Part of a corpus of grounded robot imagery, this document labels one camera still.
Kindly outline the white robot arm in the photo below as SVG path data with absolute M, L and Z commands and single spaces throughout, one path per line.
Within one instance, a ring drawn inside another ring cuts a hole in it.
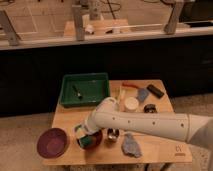
M 120 112 L 117 100 L 107 97 L 82 123 L 74 127 L 79 146 L 86 148 L 91 145 L 94 142 L 91 136 L 104 128 L 133 131 L 209 149 L 208 171 L 213 171 L 213 117 Z

